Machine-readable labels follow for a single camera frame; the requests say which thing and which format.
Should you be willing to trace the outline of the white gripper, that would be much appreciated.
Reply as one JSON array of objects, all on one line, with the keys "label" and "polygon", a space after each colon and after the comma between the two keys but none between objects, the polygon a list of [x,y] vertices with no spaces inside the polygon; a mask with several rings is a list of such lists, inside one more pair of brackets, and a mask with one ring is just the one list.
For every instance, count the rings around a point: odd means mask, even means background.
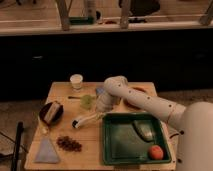
[{"label": "white gripper", "polygon": [[102,93],[96,102],[96,110],[98,112],[109,112],[113,109],[113,97],[107,93]]}]

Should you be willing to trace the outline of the blue object behind arm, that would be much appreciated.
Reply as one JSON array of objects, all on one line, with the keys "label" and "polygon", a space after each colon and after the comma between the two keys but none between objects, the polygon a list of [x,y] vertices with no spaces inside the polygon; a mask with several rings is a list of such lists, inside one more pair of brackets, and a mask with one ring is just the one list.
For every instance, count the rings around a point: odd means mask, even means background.
[{"label": "blue object behind arm", "polygon": [[104,92],[104,88],[103,87],[97,87],[96,88],[96,95],[99,96]]}]

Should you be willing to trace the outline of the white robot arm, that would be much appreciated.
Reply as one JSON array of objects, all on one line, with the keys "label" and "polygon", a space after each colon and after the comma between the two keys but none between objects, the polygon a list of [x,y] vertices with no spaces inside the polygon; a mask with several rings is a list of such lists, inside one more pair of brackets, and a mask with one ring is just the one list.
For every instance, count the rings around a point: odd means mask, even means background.
[{"label": "white robot arm", "polygon": [[180,133],[176,171],[213,171],[213,103],[184,106],[151,96],[131,88],[124,76],[107,78],[103,89],[97,99],[99,112],[111,111],[117,99],[123,98]]}]

